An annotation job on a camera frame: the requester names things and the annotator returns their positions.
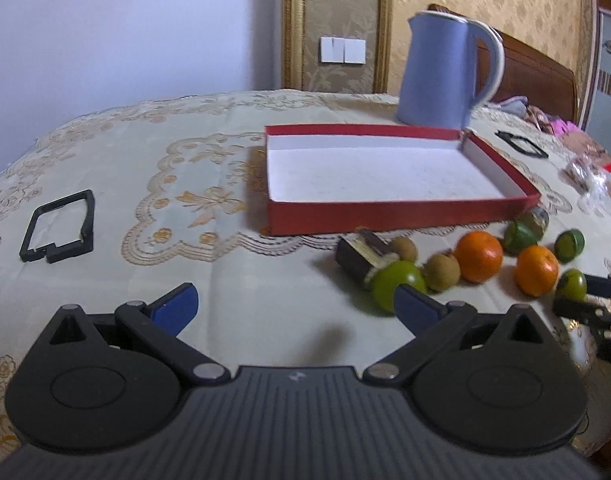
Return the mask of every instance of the orange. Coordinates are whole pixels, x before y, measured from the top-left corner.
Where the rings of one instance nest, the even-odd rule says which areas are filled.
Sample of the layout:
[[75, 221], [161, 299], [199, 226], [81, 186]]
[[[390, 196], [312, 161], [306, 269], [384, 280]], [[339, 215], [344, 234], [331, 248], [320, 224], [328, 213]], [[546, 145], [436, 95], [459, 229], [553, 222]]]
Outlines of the orange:
[[457, 243], [454, 256], [466, 280], [483, 283], [499, 272], [503, 263], [503, 247], [490, 233], [470, 231]]
[[559, 278], [559, 261], [547, 248], [530, 246], [519, 254], [514, 277], [527, 295], [543, 296], [553, 289]]

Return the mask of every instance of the black plastic frame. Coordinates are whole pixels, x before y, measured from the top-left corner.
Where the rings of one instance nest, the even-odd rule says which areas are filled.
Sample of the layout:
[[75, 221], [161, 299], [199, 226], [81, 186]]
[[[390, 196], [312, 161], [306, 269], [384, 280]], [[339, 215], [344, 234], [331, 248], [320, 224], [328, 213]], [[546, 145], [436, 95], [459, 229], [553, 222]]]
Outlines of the black plastic frame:
[[[73, 242], [69, 242], [62, 246], [47, 244], [36, 249], [28, 248], [39, 216], [41, 216], [43, 213], [54, 211], [55, 209], [59, 209], [73, 202], [78, 202], [79, 200], [85, 200], [88, 206], [85, 219], [80, 227], [79, 240], [74, 240]], [[20, 256], [24, 262], [34, 262], [35, 260], [40, 260], [44, 257], [47, 260], [47, 263], [53, 264], [55, 262], [65, 260], [66, 258], [73, 258], [74, 256], [81, 256], [82, 254], [92, 252], [94, 250], [94, 207], [95, 200], [91, 189], [79, 191], [73, 195], [65, 196], [58, 200], [54, 200], [54, 202], [50, 202], [49, 204], [37, 207], [31, 220], [29, 221], [28, 230], [23, 238], [23, 243], [21, 244], [21, 250], [19, 251], [18, 256]]]
[[[546, 152], [544, 152], [544, 150], [539, 148], [535, 143], [533, 143], [527, 137], [511, 134], [510, 132], [504, 132], [502, 130], [499, 130], [498, 132], [496, 132], [495, 135], [499, 137], [500, 139], [505, 140], [510, 146], [512, 146], [515, 150], [517, 150], [519, 153], [522, 153], [523, 155], [532, 156], [534, 158], [548, 158], [549, 157], [549, 155]], [[524, 142], [527, 142], [528, 144], [530, 144], [535, 150], [533, 152], [524, 150], [519, 145], [515, 144], [513, 142], [514, 140], [523, 140]]]

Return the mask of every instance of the gold picture frame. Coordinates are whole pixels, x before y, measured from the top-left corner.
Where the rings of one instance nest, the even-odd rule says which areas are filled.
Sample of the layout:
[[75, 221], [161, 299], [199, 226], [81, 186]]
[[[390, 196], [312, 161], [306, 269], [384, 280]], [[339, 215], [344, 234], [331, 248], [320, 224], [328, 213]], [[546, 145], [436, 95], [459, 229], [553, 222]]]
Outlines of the gold picture frame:
[[390, 47], [392, 40], [392, 0], [379, 0], [377, 25], [377, 46], [375, 49], [376, 94], [387, 93], [387, 79], [390, 72]]
[[303, 89], [305, 0], [283, 0], [283, 88]]
[[[305, 0], [283, 0], [282, 86], [303, 90]], [[379, 0], [373, 91], [387, 92], [390, 66], [392, 0]]]

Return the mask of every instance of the white wall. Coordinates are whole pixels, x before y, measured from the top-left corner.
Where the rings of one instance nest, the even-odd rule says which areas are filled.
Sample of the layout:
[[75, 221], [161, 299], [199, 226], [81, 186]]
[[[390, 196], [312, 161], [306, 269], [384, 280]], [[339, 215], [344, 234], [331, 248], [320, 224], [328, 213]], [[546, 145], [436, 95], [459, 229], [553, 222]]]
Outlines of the white wall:
[[271, 89], [280, 0], [0, 0], [0, 171], [81, 114]]

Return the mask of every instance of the kettle lid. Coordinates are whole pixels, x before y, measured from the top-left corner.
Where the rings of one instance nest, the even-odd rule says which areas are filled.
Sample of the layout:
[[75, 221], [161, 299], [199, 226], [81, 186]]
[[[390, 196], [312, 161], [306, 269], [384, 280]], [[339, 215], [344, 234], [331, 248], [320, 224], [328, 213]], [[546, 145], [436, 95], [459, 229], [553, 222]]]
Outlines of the kettle lid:
[[441, 12], [440, 10], [422, 10], [417, 12], [410, 20], [420, 16], [436, 16], [438, 18], [446, 18], [448, 20], [455, 20], [455, 22], [468, 23], [468, 19], [463, 16], [456, 16], [455, 14], [449, 14], [448, 12]]

